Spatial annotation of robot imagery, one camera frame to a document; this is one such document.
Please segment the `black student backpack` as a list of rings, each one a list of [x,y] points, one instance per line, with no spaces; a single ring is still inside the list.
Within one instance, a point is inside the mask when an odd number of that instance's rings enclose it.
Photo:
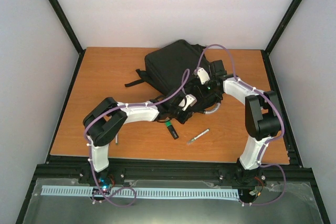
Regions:
[[[223,99],[219,91],[209,90],[193,74],[195,68],[199,66],[204,68],[210,76],[210,62],[202,54],[204,49],[205,47],[199,44],[191,45],[184,39],[177,40],[147,54],[144,57],[145,69],[136,70],[140,77],[139,80],[127,83],[124,86],[128,88],[146,82],[167,98],[181,86],[184,80],[184,71],[189,69],[190,75],[187,83],[178,94],[168,100],[168,103],[176,98],[191,94],[197,98],[197,102],[189,110],[193,114],[204,114],[204,110],[212,109],[216,103],[221,103]]]

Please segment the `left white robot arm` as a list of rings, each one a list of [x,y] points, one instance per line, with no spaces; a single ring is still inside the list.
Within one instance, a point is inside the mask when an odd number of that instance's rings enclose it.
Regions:
[[[89,163],[93,166],[91,178],[100,184],[108,180],[109,145],[125,124],[167,119],[177,119],[184,123],[192,115],[189,109],[196,102],[196,97],[191,94],[176,98],[171,103],[168,103],[168,99],[143,103],[121,103],[113,98],[104,99],[83,121],[89,146]]]

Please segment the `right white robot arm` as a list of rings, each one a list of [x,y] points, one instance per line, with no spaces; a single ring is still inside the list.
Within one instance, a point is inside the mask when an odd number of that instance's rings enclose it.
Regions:
[[[239,184],[247,185],[260,174],[263,155],[279,132],[284,132],[284,123],[279,111],[278,96],[273,91],[261,91],[228,74],[221,60],[210,63],[209,90],[227,94],[245,106],[245,128],[248,140],[243,153],[237,160],[234,178]]]

